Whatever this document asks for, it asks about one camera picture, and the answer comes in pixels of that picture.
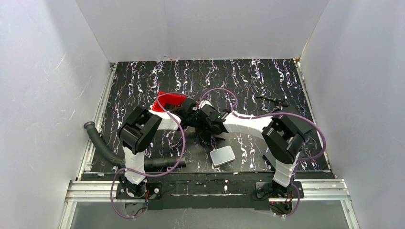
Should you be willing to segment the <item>red plastic bin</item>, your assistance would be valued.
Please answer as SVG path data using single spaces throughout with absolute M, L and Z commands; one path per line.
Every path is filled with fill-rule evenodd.
M 180 94 L 164 94 L 166 94 L 166 92 L 158 93 L 158 95 L 160 95 L 159 102 L 167 111 L 180 107 L 187 98 L 186 96 Z

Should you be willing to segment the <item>silver metal tin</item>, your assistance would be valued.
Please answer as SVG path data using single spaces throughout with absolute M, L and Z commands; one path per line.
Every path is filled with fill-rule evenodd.
M 209 153 L 212 164 L 214 167 L 232 162 L 235 160 L 235 154 L 231 146 L 224 146 L 218 149 L 214 149 Z

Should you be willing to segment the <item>grey leather card holder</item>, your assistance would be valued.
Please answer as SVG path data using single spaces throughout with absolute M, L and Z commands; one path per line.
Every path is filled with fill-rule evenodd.
M 211 134 L 212 138 L 219 139 L 219 140 L 225 140 L 227 138 L 227 136 L 228 136 L 227 133 L 221 133 L 221 134 L 218 134 L 218 135 Z

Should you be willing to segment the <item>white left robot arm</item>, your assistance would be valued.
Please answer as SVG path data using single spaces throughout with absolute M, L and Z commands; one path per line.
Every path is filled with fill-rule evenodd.
M 138 106 L 124 121 L 118 132 L 125 152 L 125 178 L 134 185 L 141 184 L 145 173 L 145 150 L 157 131 L 180 131 L 192 116 L 198 102 L 184 95 L 164 95 L 156 99 L 151 110 Z

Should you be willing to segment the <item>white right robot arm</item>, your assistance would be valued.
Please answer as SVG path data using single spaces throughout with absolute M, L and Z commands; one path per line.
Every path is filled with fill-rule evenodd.
M 198 124 L 214 135 L 242 133 L 265 141 L 270 156 L 268 161 L 275 168 L 274 183 L 287 188 L 295 174 L 299 154 L 313 123 L 298 115 L 295 109 L 259 116 L 243 116 L 230 110 L 219 112 L 208 101 L 199 105 Z

